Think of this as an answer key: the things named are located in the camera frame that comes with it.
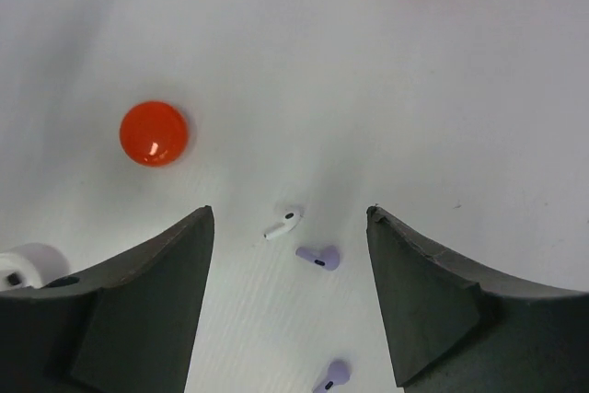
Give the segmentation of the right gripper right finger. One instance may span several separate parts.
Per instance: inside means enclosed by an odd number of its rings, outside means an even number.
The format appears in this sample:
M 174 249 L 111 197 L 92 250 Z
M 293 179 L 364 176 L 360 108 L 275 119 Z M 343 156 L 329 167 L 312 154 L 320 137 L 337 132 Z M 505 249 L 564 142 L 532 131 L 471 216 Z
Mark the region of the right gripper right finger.
M 587 390 L 587 293 L 494 270 L 378 206 L 367 211 L 366 234 L 398 387 Z

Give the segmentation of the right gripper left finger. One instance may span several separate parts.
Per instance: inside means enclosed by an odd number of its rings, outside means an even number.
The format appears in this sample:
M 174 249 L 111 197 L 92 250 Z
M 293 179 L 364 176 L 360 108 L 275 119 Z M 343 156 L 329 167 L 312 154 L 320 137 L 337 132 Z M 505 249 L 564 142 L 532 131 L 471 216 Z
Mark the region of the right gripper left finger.
M 1 291 L 5 392 L 181 392 L 214 248 L 204 206 L 42 288 Z

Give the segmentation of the white earbud charging case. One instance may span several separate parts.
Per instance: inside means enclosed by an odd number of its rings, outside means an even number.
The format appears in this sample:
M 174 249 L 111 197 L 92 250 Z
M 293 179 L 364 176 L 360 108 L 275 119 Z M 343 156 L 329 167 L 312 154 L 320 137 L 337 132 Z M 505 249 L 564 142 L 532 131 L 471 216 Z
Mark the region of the white earbud charging case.
M 1 291 L 32 287 L 42 288 L 70 273 L 65 255 L 57 248 L 28 243 L 2 251 Z

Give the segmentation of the orange earbud charging case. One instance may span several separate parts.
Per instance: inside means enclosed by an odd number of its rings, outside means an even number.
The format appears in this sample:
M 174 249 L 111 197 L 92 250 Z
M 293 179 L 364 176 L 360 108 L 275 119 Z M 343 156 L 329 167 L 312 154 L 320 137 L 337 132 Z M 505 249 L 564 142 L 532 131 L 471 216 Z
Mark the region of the orange earbud charging case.
M 159 168 L 178 160 L 188 147 L 189 125 L 174 106 L 149 100 L 130 108 L 121 120 L 119 140 L 135 163 Z

